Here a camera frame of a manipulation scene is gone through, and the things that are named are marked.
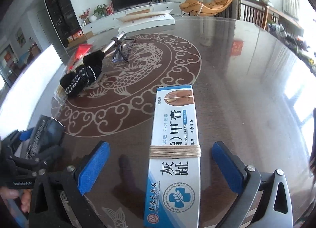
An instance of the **blue gripper pad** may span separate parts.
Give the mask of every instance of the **blue gripper pad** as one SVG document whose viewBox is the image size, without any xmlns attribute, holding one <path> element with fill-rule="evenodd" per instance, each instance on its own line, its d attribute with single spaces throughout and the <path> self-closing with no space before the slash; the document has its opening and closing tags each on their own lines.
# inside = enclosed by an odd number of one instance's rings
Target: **blue gripper pad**
<svg viewBox="0 0 316 228">
<path fill-rule="evenodd" d="M 78 189 L 81 195 L 84 195 L 86 192 L 89 192 L 92 189 L 92 186 L 99 176 L 109 155 L 110 145 L 107 142 L 103 142 L 79 174 Z"/>
<path fill-rule="evenodd" d="M 218 143 L 214 143 L 212 147 L 212 156 L 224 175 L 230 189 L 237 194 L 241 194 L 243 192 L 243 176 Z"/>
<path fill-rule="evenodd" d="M 26 140 L 30 139 L 32 131 L 33 131 L 33 128 L 22 132 L 20 135 L 20 141 L 26 141 Z"/>
</svg>

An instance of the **glossy tabletop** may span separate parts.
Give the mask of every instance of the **glossy tabletop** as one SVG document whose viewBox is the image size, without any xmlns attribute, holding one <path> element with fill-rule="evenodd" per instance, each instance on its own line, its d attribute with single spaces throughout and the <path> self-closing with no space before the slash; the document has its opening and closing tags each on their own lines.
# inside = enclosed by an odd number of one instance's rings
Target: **glossy tabletop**
<svg viewBox="0 0 316 228">
<path fill-rule="evenodd" d="M 192 84 L 202 149 L 199 227 L 216 225 L 236 198 L 210 157 L 216 141 L 259 171 L 282 169 L 296 221 L 312 198 L 316 78 L 289 49 L 252 23 L 210 17 L 175 20 L 173 26 L 128 34 L 139 39 L 128 64 L 105 59 L 97 83 L 62 107 L 53 100 L 52 114 L 67 133 L 60 168 L 76 164 L 100 140 L 107 141 L 110 157 L 86 196 L 108 227 L 142 227 L 155 90 Z M 111 30 L 88 42 L 99 49 L 116 34 Z M 260 194 L 245 223 L 259 199 Z"/>
</svg>

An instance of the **metal bolt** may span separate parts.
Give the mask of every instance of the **metal bolt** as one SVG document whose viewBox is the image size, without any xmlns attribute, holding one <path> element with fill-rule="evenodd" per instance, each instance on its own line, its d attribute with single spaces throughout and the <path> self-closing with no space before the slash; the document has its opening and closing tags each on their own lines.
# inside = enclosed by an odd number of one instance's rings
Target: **metal bolt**
<svg viewBox="0 0 316 228">
<path fill-rule="evenodd" d="M 44 168 L 40 169 L 40 170 L 39 170 L 39 175 L 45 174 L 45 171 L 46 171 L 46 170 L 45 170 Z"/>
<path fill-rule="evenodd" d="M 67 166 L 68 172 L 72 172 L 73 170 L 75 170 L 75 167 L 73 165 Z"/>
<path fill-rule="evenodd" d="M 283 172 L 282 169 L 277 169 L 277 170 L 276 170 L 276 173 L 277 173 L 278 175 L 284 175 L 284 172 Z"/>
<path fill-rule="evenodd" d="M 253 165 L 248 165 L 247 166 L 247 169 L 250 171 L 250 172 L 254 172 L 256 170 L 256 168 L 253 166 Z"/>
</svg>

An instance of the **tv stand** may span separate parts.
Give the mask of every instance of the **tv stand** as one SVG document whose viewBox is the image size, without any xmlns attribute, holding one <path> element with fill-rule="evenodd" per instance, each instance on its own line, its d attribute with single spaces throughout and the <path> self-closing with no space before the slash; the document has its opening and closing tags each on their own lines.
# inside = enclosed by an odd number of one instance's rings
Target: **tv stand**
<svg viewBox="0 0 316 228">
<path fill-rule="evenodd" d="M 171 15 L 181 15 L 181 10 L 179 8 L 180 2 L 162 2 L 158 4 L 145 4 L 132 6 L 131 8 L 125 9 L 123 11 L 117 10 L 114 14 L 102 17 L 94 22 L 85 25 L 82 28 L 83 33 L 88 33 L 92 31 L 93 34 L 98 34 L 104 30 L 109 30 L 111 28 L 118 28 L 122 22 L 118 18 L 125 17 L 127 14 L 136 11 L 149 10 L 154 11 L 166 11 L 172 10 Z"/>
</svg>

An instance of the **cardboard box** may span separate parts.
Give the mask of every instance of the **cardboard box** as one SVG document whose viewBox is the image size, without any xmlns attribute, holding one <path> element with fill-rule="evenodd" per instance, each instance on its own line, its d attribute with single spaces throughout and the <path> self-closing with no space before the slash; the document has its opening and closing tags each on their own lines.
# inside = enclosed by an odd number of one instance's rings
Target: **cardboard box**
<svg viewBox="0 0 316 228">
<path fill-rule="evenodd" d="M 84 34 L 80 38 L 77 38 L 76 40 L 74 40 L 70 44 L 68 44 L 68 48 L 72 48 L 72 47 L 76 46 L 77 44 L 84 43 L 88 39 L 90 39 L 91 37 L 93 37 L 93 33 L 92 33 L 92 31 L 89 31 L 88 33 Z"/>
<path fill-rule="evenodd" d="M 191 85 L 157 89 L 151 145 L 198 144 Z M 150 159 L 144 226 L 198 227 L 200 158 Z"/>
<path fill-rule="evenodd" d="M 143 13 L 138 14 L 138 16 L 141 15 L 150 15 L 151 13 Z M 124 22 L 122 25 L 120 25 L 118 31 L 121 33 L 124 31 L 125 33 L 146 29 L 146 28 L 152 28 L 152 27 L 159 27 L 159 26 L 165 26 L 165 25 L 174 25 L 174 17 L 172 17 L 170 14 L 162 14 L 158 16 L 151 16 L 141 19 L 136 19 L 133 21 L 127 21 Z"/>
</svg>

